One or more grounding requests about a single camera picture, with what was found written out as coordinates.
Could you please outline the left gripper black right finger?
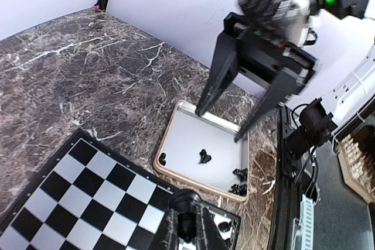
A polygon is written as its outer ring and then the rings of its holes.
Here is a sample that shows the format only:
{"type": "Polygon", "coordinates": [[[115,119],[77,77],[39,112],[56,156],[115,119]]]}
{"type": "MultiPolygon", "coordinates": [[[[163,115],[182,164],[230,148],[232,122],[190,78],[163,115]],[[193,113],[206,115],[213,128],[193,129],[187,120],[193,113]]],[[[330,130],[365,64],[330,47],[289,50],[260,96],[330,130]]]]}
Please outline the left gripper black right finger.
{"type": "Polygon", "coordinates": [[[199,204],[196,207],[196,249],[228,250],[208,209],[199,204]]]}

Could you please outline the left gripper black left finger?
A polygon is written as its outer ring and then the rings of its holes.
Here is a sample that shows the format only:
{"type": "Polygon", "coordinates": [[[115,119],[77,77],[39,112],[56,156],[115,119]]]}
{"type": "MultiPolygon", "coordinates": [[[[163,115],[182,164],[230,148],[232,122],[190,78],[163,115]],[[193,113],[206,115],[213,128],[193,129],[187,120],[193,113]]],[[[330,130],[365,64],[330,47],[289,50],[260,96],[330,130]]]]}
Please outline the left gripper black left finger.
{"type": "Polygon", "coordinates": [[[178,216],[181,208],[167,209],[162,221],[148,247],[149,250],[177,250],[179,249],[178,216]]]}

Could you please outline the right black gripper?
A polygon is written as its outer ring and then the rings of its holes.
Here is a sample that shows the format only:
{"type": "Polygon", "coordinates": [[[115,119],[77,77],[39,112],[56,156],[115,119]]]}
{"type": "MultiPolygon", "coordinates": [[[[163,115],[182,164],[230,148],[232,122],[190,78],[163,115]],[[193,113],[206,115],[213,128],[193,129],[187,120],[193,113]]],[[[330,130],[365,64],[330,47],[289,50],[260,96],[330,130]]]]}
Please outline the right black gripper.
{"type": "Polygon", "coordinates": [[[303,91],[318,69],[318,59],[292,43],[278,43],[269,33],[250,23],[243,15],[230,12],[224,19],[224,32],[216,41],[209,78],[196,106],[204,115],[240,72],[267,89],[254,110],[236,133],[238,142],[265,114],[303,91]],[[293,74],[296,90],[293,92],[293,74]]]}

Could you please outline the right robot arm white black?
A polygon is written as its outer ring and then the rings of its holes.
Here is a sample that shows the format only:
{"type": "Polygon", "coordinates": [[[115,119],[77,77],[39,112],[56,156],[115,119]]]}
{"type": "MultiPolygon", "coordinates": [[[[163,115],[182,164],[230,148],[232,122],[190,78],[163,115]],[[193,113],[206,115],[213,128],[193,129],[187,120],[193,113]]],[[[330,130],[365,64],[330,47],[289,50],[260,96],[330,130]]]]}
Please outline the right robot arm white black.
{"type": "Polygon", "coordinates": [[[374,90],[374,0],[238,0],[223,21],[196,106],[202,116],[242,74],[264,89],[235,135],[287,107],[308,142],[327,140],[374,90]]]}

